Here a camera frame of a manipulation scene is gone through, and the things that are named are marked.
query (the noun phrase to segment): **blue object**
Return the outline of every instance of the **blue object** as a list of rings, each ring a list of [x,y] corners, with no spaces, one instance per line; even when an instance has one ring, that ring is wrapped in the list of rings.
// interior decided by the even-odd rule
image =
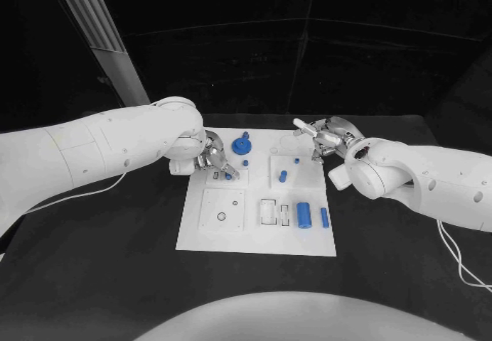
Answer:
[[[327,222],[327,213],[326,213],[326,208],[324,207],[320,209],[320,220],[323,221],[323,227],[324,228],[329,227],[330,224]]]
[[[281,173],[279,173],[278,181],[279,181],[281,183],[284,183],[285,180],[287,180],[287,171],[282,170]]]
[[[297,204],[297,222],[301,229],[308,229],[313,226],[310,222],[310,204],[307,202]]]
[[[245,155],[248,152],[251,152],[251,141],[246,131],[243,132],[242,137],[233,140],[232,151],[239,155]]]

